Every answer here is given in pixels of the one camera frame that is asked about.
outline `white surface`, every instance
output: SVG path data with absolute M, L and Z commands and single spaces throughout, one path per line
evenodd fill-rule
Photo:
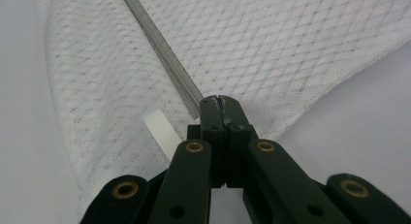
M 0 0 L 0 223 L 76 223 L 35 0 Z
M 313 178 L 361 176 L 411 213 L 411 43 L 325 95 L 279 142 Z
M 33 0 L 0 0 L 0 223 L 76 223 L 78 191 L 56 130 L 36 22 Z M 408 212 L 410 50 L 407 44 L 341 84 L 280 139 L 314 178 L 363 176 Z M 227 192 L 213 194 L 222 202 L 213 203 L 212 223 L 249 223 L 239 191 L 230 194 L 231 201 Z

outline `diamond pattern fabric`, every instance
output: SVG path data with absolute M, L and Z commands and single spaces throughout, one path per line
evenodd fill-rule
M 141 2 L 204 96 L 240 100 L 274 140 L 411 35 L 411 0 Z
M 151 178 L 167 167 L 143 116 L 160 109 L 182 139 L 192 119 L 123 0 L 38 2 L 82 218 L 112 178 Z M 411 0 L 141 2 L 203 95 L 238 99 L 272 140 L 411 36 Z

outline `quilted fabric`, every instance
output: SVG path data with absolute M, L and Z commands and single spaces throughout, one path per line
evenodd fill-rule
M 323 94 L 403 45 L 411 0 L 141 0 L 204 96 L 240 100 L 276 140 Z M 79 218 L 114 177 L 168 165 L 142 117 L 192 121 L 123 0 L 39 0 Z
M 411 35 L 411 0 L 141 0 L 204 96 L 240 100 L 276 140 Z
M 192 119 L 123 0 L 52 0 L 51 9 L 49 85 L 82 216 L 111 179 L 168 166 L 146 114 L 162 110 L 180 137 Z

